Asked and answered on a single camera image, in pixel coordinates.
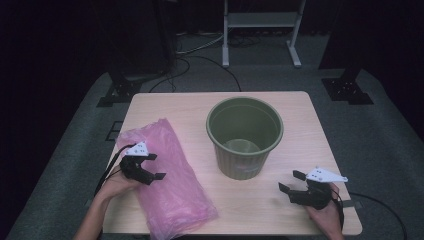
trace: bucket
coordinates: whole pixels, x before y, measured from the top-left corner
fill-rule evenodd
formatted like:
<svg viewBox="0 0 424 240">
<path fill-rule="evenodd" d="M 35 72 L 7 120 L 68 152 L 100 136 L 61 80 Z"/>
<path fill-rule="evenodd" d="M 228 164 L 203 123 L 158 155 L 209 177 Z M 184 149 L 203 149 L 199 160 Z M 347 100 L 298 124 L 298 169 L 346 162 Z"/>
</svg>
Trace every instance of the bucket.
<svg viewBox="0 0 424 240">
<path fill-rule="evenodd" d="M 212 108 L 206 130 L 221 172 L 232 179 L 247 180 L 259 174 L 268 154 L 281 141 L 284 127 L 268 103 L 234 97 Z"/>
</svg>

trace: pink plastic bag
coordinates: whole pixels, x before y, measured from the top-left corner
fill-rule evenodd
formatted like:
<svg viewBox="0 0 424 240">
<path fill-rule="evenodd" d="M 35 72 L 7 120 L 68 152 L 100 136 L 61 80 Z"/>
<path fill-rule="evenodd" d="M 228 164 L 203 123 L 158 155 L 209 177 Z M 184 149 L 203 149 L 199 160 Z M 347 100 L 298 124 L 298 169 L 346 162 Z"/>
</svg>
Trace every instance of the pink plastic bag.
<svg viewBox="0 0 424 240">
<path fill-rule="evenodd" d="M 168 120 L 121 133 L 117 146 L 141 141 L 158 156 L 155 161 L 144 161 L 142 167 L 151 173 L 166 173 L 163 180 L 137 189 L 151 239 L 172 239 L 216 218 L 218 212 L 197 181 Z"/>
</svg>

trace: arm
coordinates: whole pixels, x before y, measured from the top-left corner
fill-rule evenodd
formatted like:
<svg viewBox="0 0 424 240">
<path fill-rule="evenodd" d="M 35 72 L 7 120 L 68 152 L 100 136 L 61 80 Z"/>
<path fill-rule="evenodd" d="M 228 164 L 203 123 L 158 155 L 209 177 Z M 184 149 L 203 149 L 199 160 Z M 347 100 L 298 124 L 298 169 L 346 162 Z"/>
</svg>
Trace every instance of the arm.
<svg viewBox="0 0 424 240">
<path fill-rule="evenodd" d="M 102 229 L 106 209 L 110 200 L 140 185 L 135 180 L 127 179 L 119 167 L 115 167 L 111 172 L 109 178 L 107 178 L 100 191 L 94 197 L 80 228 L 74 236 L 74 240 L 97 239 Z"/>
<path fill-rule="evenodd" d="M 339 188 L 334 184 L 330 183 L 333 192 L 333 198 L 337 199 Z M 324 235 L 330 240 L 343 240 L 342 228 L 340 226 L 339 212 L 337 206 L 333 201 L 330 201 L 327 207 L 316 210 L 313 207 L 306 206 L 306 211 L 309 217 L 315 222 L 318 228 L 324 233 Z"/>
</svg>

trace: gray carpet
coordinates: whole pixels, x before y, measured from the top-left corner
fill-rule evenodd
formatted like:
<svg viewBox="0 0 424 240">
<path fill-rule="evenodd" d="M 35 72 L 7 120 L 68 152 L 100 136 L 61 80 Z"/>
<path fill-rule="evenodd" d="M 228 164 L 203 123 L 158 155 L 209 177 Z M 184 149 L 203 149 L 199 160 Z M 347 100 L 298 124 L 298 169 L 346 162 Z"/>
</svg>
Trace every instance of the gray carpet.
<svg viewBox="0 0 424 240">
<path fill-rule="evenodd" d="M 303 64 L 301 69 L 292 66 L 284 45 L 286 38 L 262 37 L 256 45 L 230 48 L 228 70 L 237 77 L 243 91 L 307 92 L 339 168 L 349 178 L 348 190 L 383 201 L 400 216 L 409 239 L 424 239 L 423 142 L 386 96 L 380 82 L 366 71 L 360 73 L 357 82 L 374 105 L 349 105 L 330 100 L 321 79 L 339 77 L 342 71 L 318 70 L 327 36 L 299 36 L 296 46 Z M 199 36 L 182 37 L 180 50 L 207 41 L 209 39 Z M 220 62 L 221 48 L 208 48 L 189 56 Z M 188 72 L 164 81 L 153 92 L 238 91 L 233 77 L 221 67 L 201 58 L 184 59 L 190 64 Z M 172 75 L 183 72 L 186 67 L 186 62 L 178 60 Z M 145 83 L 140 92 L 149 92 L 163 79 Z M 109 75 L 103 74 L 81 102 L 8 239 L 72 238 L 114 146 L 105 138 L 114 121 L 124 120 L 129 106 L 119 103 L 96 108 L 111 83 Z M 384 207 L 365 198 L 352 198 L 360 206 L 357 211 L 363 232 L 347 239 L 403 238 L 400 224 Z M 134 236 L 105 234 L 104 239 L 134 239 Z M 325 238 L 289 236 L 289 239 Z"/>
</svg>

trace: light wood tabletop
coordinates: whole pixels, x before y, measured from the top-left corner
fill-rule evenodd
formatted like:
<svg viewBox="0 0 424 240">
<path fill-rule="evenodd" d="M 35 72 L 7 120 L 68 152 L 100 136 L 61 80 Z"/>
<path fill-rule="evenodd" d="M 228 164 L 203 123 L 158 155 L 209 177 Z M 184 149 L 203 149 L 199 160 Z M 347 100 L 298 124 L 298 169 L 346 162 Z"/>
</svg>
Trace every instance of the light wood tabletop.
<svg viewBox="0 0 424 240">
<path fill-rule="evenodd" d="M 280 114 L 284 133 L 256 177 L 239 181 L 226 177 L 218 168 L 212 141 L 206 132 L 209 111 L 221 100 L 249 96 L 272 105 Z M 136 94 L 121 132 L 141 128 L 166 118 L 173 127 L 207 196 L 219 217 L 192 234 L 315 235 L 320 234 L 305 209 L 290 203 L 278 182 L 295 190 L 306 190 L 293 170 L 310 172 L 316 166 L 340 174 L 318 116 L 305 92 L 211 92 Z M 343 200 L 350 196 L 344 183 L 336 183 Z M 362 231 L 356 210 L 345 208 L 345 235 Z M 103 224 L 105 233 L 148 234 L 143 210 L 134 192 L 114 198 Z"/>
</svg>

